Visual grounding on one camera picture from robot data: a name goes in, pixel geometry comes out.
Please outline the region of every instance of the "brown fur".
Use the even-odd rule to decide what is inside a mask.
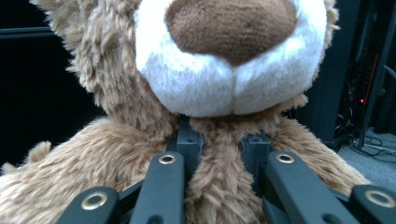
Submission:
[[[240,65],[290,36],[296,11],[286,0],[176,0],[166,23],[181,50]]]
[[[32,0],[48,11],[50,25],[64,39],[78,75],[108,114],[50,151],[37,145],[21,167],[3,166],[1,223],[53,223],[73,200],[94,186],[121,191],[144,178],[150,158],[177,131],[177,115],[158,101],[134,64],[133,11],[139,0]],[[333,0],[325,0],[328,26],[324,50],[337,20]],[[262,112],[246,116],[192,119],[205,137],[202,162],[186,190],[190,223],[264,222],[252,176],[244,169],[239,141],[264,132],[274,149],[299,155],[323,182],[343,193],[366,184],[356,170],[281,112],[306,104],[300,93]]]

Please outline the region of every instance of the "black equipment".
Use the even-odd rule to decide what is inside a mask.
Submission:
[[[203,137],[181,118],[177,138],[151,160],[146,178],[117,193],[96,187],[80,193],[58,220],[65,223],[186,223],[184,187],[198,166]],[[253,189],[268,223],[396,223],[396,193],[357,186],[350,197],[326,188],[307,165],[286,151],[272,151],[263,134],[242,143]]]

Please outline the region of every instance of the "teddy bear snout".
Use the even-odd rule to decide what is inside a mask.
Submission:
[[[237,66],[287,39],[296,9],[287,0],[175,0],[165,20],[182,51]]]

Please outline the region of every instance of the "fluffy fur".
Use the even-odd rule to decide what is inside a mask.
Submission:
[[[320,0],[311,2],[306,10],[323,5]],[[69,70],[87,91],[94,92],[95,102],[108,116],[51,151],[50,143],[37,145],[21,167],[3,166],[2,223],[54,223],[84,189],[108,186],[121,191],[131,186],[144,178],[151,157],[164,151],[165,139],[177,131],[178,114],[160,103],[136,69],[134,54],[139,46],[135,44],[134,13],[139,0],[33,3],[47,11],[52,29],[74,55]],[[333,0],[325,0],[324,6],[327,29],[324,43],[320,42],[323,45],[316,46],[320,59],[337,20]],[[312,64],[313,70],[318,70],[318,61]],[[157,72],[158,77],[163,75],[162,70]],[[309,79],[308,86],[316,76],[301,75]],[[276,97],[283,93],[277,90]],[[264,222],[260,199],[251,190],[252,177],[244,169],[238,146],[249,133],[262,131],[275,150],[299,155],[331,188],[348,194],[353,186],[368,183],[306,128],[281,116],[282,111],[306,101],[302,93],[295,92],[254,114],[191,119],[192,128],[205,137],[205,149],[186,189],[189,223]]]
[[[143,1],[134,16],[136,66],[171,112],[193,117],[250,114],[283,102],[310,85],[322,49],[309,46],[323,46],[325,41],[322,2],[290,1],[297,11],[293,34],[239,66],[215,55],[181,51],[163,19],[172,2]]]

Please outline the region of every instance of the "teddy bear face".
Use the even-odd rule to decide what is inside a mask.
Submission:
[[[337,20],[333,0],[31,2],[46,10],[52,30],[74,57],[69,71],[94,93],[95,103],[112,120],[161,136],[175,131],[179,113],[279,113],[303,105],[301,92],[311,85]],[[217,14],[223,7],[232,15]],[[200,22],[190,26],[194,17],[183,22],[195,8],[210,12],[199,17],[215,21],[209,32],[201,32],[208,26],[197,26]],[[236,15],[243,11],[246,17]],[[261,26],[266,14],[269,22]],[[223,16],[228,19],[218,20]],[[235,21],[242,23],[233,26]],[[201,48],[183,44],[186,29],[198,31],[190,40],[200,40]],[[231,43],[227,48],[205,44],[225,39],[231,42],[220,43]]]
[[[307,89],[327,23],[309,0],[143,0],[134,21],[137,69],[192,117],[251,114]]]

